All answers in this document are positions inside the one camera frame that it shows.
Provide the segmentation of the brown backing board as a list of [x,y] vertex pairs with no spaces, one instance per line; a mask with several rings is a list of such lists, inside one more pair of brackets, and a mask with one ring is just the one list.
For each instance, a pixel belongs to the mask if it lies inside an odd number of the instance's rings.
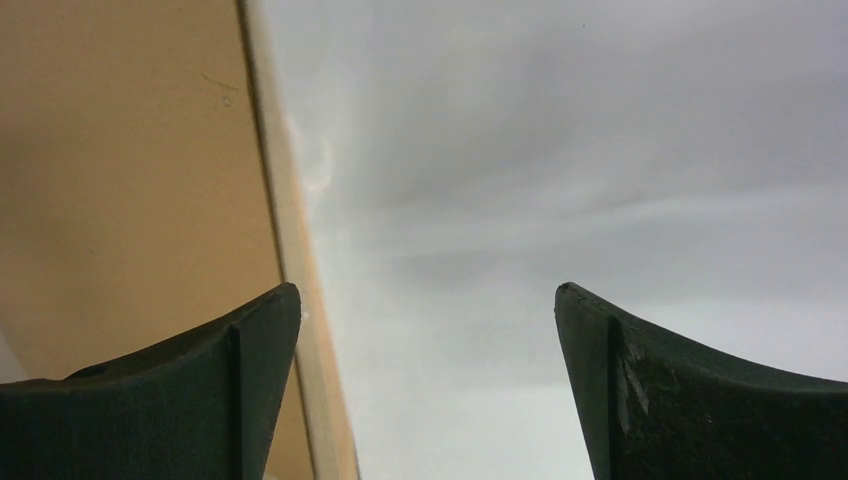
[[[2,3],[1,334],[26,380],[285,283],[248,41],[241,1]],[[313,477],[291,363],[259,479]]]

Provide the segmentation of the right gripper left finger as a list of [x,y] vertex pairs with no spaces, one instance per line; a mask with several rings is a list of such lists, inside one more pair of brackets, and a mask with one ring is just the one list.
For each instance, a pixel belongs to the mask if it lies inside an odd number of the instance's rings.
[[301,325],[283,283],[62,380],[1,387],[5,479],[259,479]]

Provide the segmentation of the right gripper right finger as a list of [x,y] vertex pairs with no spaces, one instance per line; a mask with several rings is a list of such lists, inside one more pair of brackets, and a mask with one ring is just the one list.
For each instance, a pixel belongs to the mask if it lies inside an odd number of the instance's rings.
[[847,386],[744,360],[584,288],[555,319],[598,479],[843,479]]

